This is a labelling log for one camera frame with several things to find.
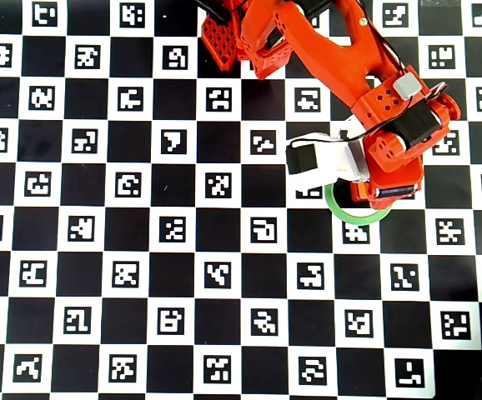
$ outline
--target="printed pattern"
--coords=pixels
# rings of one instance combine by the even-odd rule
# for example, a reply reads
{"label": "printed pattern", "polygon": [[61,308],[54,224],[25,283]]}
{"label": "printed pattern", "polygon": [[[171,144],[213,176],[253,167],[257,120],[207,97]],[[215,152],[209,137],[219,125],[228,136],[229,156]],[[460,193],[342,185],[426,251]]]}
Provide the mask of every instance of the printed pattern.
{"label": "printed pattern", "polygon": [[355,227],[287,183],[286,138],[349,116],[296,56],[219,72],[185,0],[0,1],[0,400],[474,391],[482,0],[366,3],[462,118],[423,190]]}

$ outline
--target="black and white grid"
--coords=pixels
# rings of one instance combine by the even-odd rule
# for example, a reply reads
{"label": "black and white grid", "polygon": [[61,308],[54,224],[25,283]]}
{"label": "black and white grid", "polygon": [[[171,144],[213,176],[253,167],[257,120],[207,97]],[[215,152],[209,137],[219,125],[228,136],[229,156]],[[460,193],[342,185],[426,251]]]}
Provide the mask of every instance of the black and white grid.
{"label": "black and white grid", "polygon": [[186,0],[0,0],[0,400],[470,398],[482,0],[367,3],[462,118],[354,227],[287,184],[286,139],[349,116],[295,56],[220,72]]}

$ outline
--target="checkerboard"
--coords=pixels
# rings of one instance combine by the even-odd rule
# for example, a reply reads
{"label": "checkerboard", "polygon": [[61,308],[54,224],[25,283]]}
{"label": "checkerboard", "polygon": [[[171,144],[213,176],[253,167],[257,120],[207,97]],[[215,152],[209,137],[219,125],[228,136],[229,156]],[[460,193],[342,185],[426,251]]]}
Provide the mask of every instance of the checkerboard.
{"label": "checkerboard", "polygon": [[0,0],[0,400],[471,398],[482,0],[367,3],[462,118],[355,227],[288,185],[286,140],[350,114],[294,55],[220,72],[186,0]]}

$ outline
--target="green ring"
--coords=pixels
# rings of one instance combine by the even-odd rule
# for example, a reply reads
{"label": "green ring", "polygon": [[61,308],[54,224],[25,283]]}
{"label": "green ring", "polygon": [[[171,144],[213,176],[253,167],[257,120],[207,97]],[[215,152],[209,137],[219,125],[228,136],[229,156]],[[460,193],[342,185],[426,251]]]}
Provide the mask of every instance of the green ring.
{"label": "green ring", "polygon": [[324,200],[326,200],[326,203],[328,204],[328,207],[333,215],[345,223],[351,223],[360,227],[381,221],[391,211],[391,207],[388,207],[385,210],[373,212],[365,217],[350,215],[349,213],[345,212],[345,210],[343,210],[335,201],[333,183],[324,186]]}

